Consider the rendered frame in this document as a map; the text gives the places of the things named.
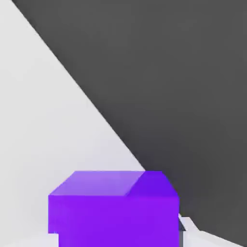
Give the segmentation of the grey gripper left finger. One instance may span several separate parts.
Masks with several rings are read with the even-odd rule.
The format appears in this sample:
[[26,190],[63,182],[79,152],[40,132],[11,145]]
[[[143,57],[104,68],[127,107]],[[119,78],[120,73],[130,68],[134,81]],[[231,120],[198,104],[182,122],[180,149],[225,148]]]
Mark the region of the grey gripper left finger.
[[59,247],[58,234],[41,233],[25,239],[18,240],[7,247]]

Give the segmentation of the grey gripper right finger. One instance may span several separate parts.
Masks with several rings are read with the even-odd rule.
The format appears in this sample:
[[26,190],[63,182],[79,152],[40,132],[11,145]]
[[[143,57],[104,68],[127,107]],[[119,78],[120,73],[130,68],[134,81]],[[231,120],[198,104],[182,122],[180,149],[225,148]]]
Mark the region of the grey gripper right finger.
[[179,247],[247,247],[199,230],[190,217],[178,218]]

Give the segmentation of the small purple cube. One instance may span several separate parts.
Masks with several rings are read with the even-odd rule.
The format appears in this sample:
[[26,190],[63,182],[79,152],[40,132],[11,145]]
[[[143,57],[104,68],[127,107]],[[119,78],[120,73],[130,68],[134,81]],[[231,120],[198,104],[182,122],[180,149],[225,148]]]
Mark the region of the small purple cube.
[[76,171],[48,196],[58,247],[179,247],[178,214],[161,171]]

